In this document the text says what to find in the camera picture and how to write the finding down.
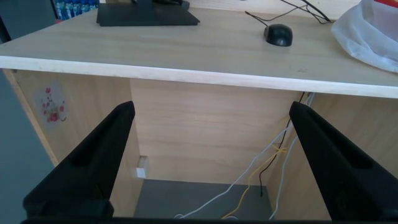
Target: computer mouse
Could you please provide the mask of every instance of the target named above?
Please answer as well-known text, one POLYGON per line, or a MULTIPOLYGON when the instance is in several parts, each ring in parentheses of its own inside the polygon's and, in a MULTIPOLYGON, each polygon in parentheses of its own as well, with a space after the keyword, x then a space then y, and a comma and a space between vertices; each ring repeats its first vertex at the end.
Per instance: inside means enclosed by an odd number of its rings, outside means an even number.
POLYGON ((292 29, 283 24, 273 24, 266 27, 264 37, 268 43, 281 47, 292 45, 293 32, 292 29))

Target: white plastic bag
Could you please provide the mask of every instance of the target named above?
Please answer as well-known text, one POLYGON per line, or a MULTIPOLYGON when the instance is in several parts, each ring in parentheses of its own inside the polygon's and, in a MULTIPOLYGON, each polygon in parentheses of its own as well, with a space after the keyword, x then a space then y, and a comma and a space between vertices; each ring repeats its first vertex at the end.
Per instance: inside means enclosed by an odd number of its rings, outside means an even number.
POLYGON ((344 13, 331 31, 352 57, 398 72, 398 8, 362 0, 344 13))

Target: wooden desk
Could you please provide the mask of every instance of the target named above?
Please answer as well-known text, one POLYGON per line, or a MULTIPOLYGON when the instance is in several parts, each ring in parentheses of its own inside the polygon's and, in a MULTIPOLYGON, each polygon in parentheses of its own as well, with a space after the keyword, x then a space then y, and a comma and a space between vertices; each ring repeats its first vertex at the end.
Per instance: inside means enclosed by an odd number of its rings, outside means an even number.
MULTIPOLYGON (((283 48, 267 44, 264 26, 243 12, 190 11, 199 26, 99 27, 94 11, 0 46, 0 67, 54 165, 116 105, 133 100, 137 116, 111 199, 116 216, 134 213, 140 155, 149 157, 149 179, 232 183, 283 129, 302 91, 317 92, 315 110, 398 175, 397 74, 349 57, 329 25, 310 18, 275 21, 294 32, 283 48), (54 82, 68 113, 49 129, 35 92, 54 82)), ((277 218, 328 218, 308 163, 294 150, 277 218)), ((263 176, 273 203, 280 158, 263 176)))

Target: black monitor base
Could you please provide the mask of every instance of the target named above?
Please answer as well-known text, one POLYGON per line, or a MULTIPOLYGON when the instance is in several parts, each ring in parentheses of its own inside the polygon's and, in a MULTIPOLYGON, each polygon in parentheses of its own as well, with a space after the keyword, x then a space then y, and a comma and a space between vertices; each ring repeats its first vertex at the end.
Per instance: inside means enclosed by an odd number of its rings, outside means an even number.
POLYGON ((195 26, 200 21, 180 5, 138 0, 135 4, 100 4, 97 23, 109 26, 195 26))

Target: cable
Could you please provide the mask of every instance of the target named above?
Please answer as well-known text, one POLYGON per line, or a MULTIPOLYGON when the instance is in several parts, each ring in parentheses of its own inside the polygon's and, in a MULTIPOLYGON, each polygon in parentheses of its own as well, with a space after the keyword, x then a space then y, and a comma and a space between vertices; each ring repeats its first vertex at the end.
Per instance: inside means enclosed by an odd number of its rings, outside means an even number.
POLYGON ((261 19, 260 17, 255 16, 255 15, 252 15, 252 14, 248 13, 247 11, 245 11, 244 13, 246 13, 247 15, 249 15, 249 16, 251 16, 251 17, 257 19, 259 22, 261 22, 262 24, 266 25, 266 27, 268 27, 268 25, 267 25, 265 22, 263 22, 263 21, 262 21, 263 19, 261 19))
POLYGON ((309 3, 307 0, 301 0, 303 1, 305 4, 307 4, 308 6, 310 6, 311 8, 315 9, 317 12, 319 12, 319 14, 321 14, 323 16, 323 18, 328 21, 331 22, 331 20, 323 13, 321 12, 321 10, 319 10, 318 8, 316 8, 315 6, 313 6, 311 3, 309 3))
MULTIPOLYGON (((312 93, 312 95, 311 95, 310 97, 308 97, 308 99, 310 99, 309 102, 308 102, 308 106, 311 106, 314 96, 315 96, 315 93, 312 93)), ((284 184, 284 175, 285 175, 286 162, 287 162, 287 159, 288 159, 289 156, 290 156, 290 152, 292 151, 293 145, 294 145, 294 143, 296 142, 296 140, 297 140, 298 138, 299 138, 299 137, 296 136, 296 138, 294 138, 294 140, 292 141, 292 144, 290 145, 289 150, 287 151, 287 155, 286 155, 285 161, 284 161, 284 163, 283 163, 283 165, 282 165, 282 174, 281 174, 281 177, 280 177, 278 196, 276 197, 275 211, 274 211, 274 212, 272 213, 272 215, 269 217, 269 220, 271 220, 271 219, 275 216, 275 214, 278 212, 280 193, 281 193, 281 191, 282 191, 282 186, 283 186, 283 184, 284 184)))
POLYGON ((296 6, 294 9, 290 10, 289 12, 285 12, 285 13, 279 15, 279 16, 275 16, 275 17, 272 18, 272 19, 263 19, 263 18, 261 18, 261 17, 255 16, 255 15, 253 15, 253 14, 247 12, 247 11, 245 11, 244 13, 246 13, 247 15, 249 15, 249 16, 251 16, 251 17, 257 19, 257 20, 260 21, 260 22, 261 22, 261 21, 270 22, 270 21, 273 21, 274 19, 277 19, 277 18, 279 18, 279 17, 282 17, 282 16, 284 16, 284 15, 287 15, 287 14, 293 12, 294 10, 296 10, 296 9, 298 9, 298 8, 303 8, 303 7, 306 7, 306 6, 308 6, 308 5, 303 5, 303 6, 300 6, 300 7, 296 6))
POLYGON ((266 165, 267 162, 270 161, 270 160, 272 159, 272 157, 274 157, 274 156, 276 156, 276 155, 278 155, 279 153, 282 152, 281 149, 277 149, 277 150, 278 150, 278 151, 277 151, 274 155, 270 156, 270 158, 268 158, 263 164, 261 164, 261 166, 259 166, 255 171, 253 171, 253 173, 250 174, 250 176, 249 176, 249 178, 248 178, 248 187, 246 188, 246 190, 244 190, 244 192, 243 192, 243 194, 242 194, 242 196, 241 196, 241 199, 240 199, 240 201, 239 201, 239 203, 238 203, 238 206, 237 206, 232 212, 229 212, 228 214, 226 214, 225 216, 223 216, 221 219, 225 219, 226 217, 232 215, 234 212, 236 212, 236 211, 239 210, 239 208, 241 207, 241 204, 242 204, 242 201, 243 201, 244 196, 246 195, 246 193, 247 193, 248 190, 250 189, 250 180, 251 180, 251 177, 252 177, 257 171, 259 171, 259 170, 261 169, 261 167, 263 167, 264 165, 266 165))
POLYGON ((294 9, 291 9, 290 11, 288 11, 288 12, 286 12, 286 13, 283 13, 283 14, 281 14, 281 15, 279 15, 279 16, 276 16, 276 17, 274 17, 274 18, 272 18, 272 19, 263 19, 263 18, 261 18, 261 17, 259 17, 259 16, 255 16, 255 15, 253 15, 253 14, 247 12, 247 11, 245 11, 244 13, 246 13, 247 15, 249 15, 249 16, 251 16, 251 17, 257 19, 259 22, 261 22, 262 24, 264 24, 264 25, 267 26, 267 27, 268 27, 268 25, 267 25, 265 22, 263 22, 263 21, 266 21, 266 22, 273 21, 274 19, 277 19, 277 18, 279 18, 279 17, 282 17, 282 16, 284 16, 284 15, 287 15, 287 14, 291 13, 292 11, 294 11, 294 10, 296 10, 296 9, 300 9, 301 11, 304 11, 304 12, 307 12, 307 13, 311 14, 320 24, 333 23, 323 12, 321 12, 321 10, 317 9, 315 6, 313 6, 312 4, 310 4, 310 3, 309 3, 308 1, 306 1, 306 0, 301 0, 301 1, 303 1, 303 2, 306 3, 306 5, 304 5, 304 6, 296 6, 295 4, 290 3, 290 2, 287 2, 287 1, 285 1, 285 0, 280 0, 280 1, 282 1, 282 2, 284 2, 284 3, 286 3, 286 4, 288 4, 288 5, 293 6, 294 9), (319 12, 322 16, 319 16, 319 15, 317 15, 317 14, 315 14, 315 13, 312 13, 312 12, 308 9, 309 6, 312 7, 314 10, 316 10, 317 12, 319 12))
POLYGON ((238 218, 236 218, 235 216, 233 216, 233 215, 230 215, 230 216, 228 216, 228 217, 226 217, 226 218, 224 218, 224 219, 229 219, 229 218, 233 218, 233 219, 236 219, 236 220, 238 220, 238 218))
POLYGON ((248 168, 228 187, 228 189, 226 189, 223 193, 220 193, 219 195, 213 197, 211 200, 209 200, 208 202, 204 203, 201 207, 197 208, 196 210, 187 213, 186 215, 183 215, 180 218, 185 218, 189 215, 192 215, 194 213, 196 213, 197 211, 203 209, 205 206, 207 206, 208 204, 210 204, 212 201, 216 200, 217 198, 223 196, 224 194, 227 194, 229 192, 229 190, 231 190, 231 188, 248 172, 248 170, 253 166, 254 162, 256 161, 256 159, 261 156, 263 153, 265 153, 267 151, 268 148, 270 148, 273 143, 279 138, 279 136, 281 136, 284 131, 290 129, 291 126, 289 126, 288 128, 285 128, 283 131, 281 131, 272 141, 271 143, 263 150, 261 151, 258 155, 256 155, 253 160, 251 161, 251 163, 249 164, 248 168))
MULTIPOLYGON (((299 103, 301 103, 301 101, 303 100, 304 94, 305 94, 305 92, 303 92, 303 93, 301 94, 301 97, 300 97, 300 99, 299 99, 299 101, 298 101, 299 103)), ((290 122, 291 122, 291 119, 289 118, 289 121, 288 121, 287 124, 286 124, 286 128, 289 127, 290 122)), ((279 144, 279 147, 278 147, 279 149, 280 149, 280 147, 282 146, 282 144, 284 143, 285 136, 286 136, 286 131, 285 131, 285 133, 284 133, 284 135, 283 135, 283 137, 282 137, 282 140, 281 140, 281 142, 280 142, 280 144, 279 144)), ((260 179, 260 197, 262 197, 262 180, 261 180, 261 174, 262 174, 264 171, 266 171, 266 170, 271 166, 272 162, 273 162, 275 159, 276 159, 276 155, 275 155, 274 158, 271 160, 271 162, 268 164, 268 166, 267 166, 266 168, 264 168, 264 169, 260 172, 260 174, 259 174, 259 179, 260 179)))
POLYGON ((297 137, 294 138, 294 140, 292 141, 292 144, 291 144, 290 147, 289 147, 289 151, 287 151, 287 155, 286 155, 284 164, 283 164, 283 166, 282 166, 282 177, 280 178, 278 196, 277 196, 277 198, 276 198, 275 211, 274 211, 274 212, 272 213, 272 215, 269 217, 269 220, 271 220, 271 219, 275 216, 275 214, 277 213, 277 211, 278 211, 280 192, 282 191, 282 185, 283 185, 283 183, 284 183, 284 174, 285 174, 286 162, 287 162, 287 159, 288 159, 289 156, 290 156, 290 152, 292 151, 293 145, 294 145, 294 143, 296 142, 296 140, 297 140, 297 137))

